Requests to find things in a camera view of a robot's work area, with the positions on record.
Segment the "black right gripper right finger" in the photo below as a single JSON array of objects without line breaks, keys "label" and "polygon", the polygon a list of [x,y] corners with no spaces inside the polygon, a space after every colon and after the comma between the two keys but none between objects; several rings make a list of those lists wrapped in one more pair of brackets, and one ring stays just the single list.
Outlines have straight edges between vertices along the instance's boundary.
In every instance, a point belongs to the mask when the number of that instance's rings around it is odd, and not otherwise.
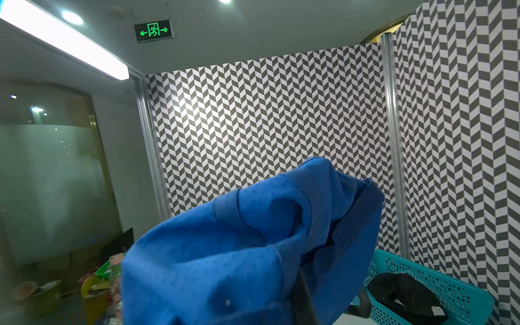
[{"label": "black right gripper right finger", "polygon": [[345,314],[364,319],[370,318],[372,302],[364,287],[358,292],[357,298],[360,300],[360,303],[358,305],[350,305],[345,311]]}]

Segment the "black baseball cap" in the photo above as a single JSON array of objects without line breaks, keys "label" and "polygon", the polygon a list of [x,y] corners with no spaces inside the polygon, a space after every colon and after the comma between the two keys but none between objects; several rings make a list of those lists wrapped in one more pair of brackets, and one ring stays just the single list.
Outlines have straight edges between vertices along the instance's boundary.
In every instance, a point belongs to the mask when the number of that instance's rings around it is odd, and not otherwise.
[{"label": "black baseball cap", "polygon": [[449,320],[437,295],[408,274],[379,274],[367,289],[380,304],[411,324],[442,324]]}]

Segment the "blue baseball cap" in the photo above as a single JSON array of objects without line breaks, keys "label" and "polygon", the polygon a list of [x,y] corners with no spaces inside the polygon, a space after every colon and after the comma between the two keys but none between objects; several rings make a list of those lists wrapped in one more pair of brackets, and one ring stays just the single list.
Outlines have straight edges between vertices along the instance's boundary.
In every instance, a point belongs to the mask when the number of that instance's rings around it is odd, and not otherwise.
[{"label": "blue baseball cap", "polygon": [[293,324],[302,270],[319,324],[368,273],[385,197],[325,158],[158,224],[123,259],[124,324]]}]

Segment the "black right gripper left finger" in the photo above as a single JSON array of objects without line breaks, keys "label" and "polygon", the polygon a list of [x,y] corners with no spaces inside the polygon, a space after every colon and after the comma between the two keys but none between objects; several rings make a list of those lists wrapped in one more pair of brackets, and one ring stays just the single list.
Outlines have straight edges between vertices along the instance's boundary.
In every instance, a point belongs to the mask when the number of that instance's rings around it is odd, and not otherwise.
[{"label": "black right gripper left finger", "polygon": [[319,325],[302,270],[299,270],[291,289],[291,311],[294,325]]}]

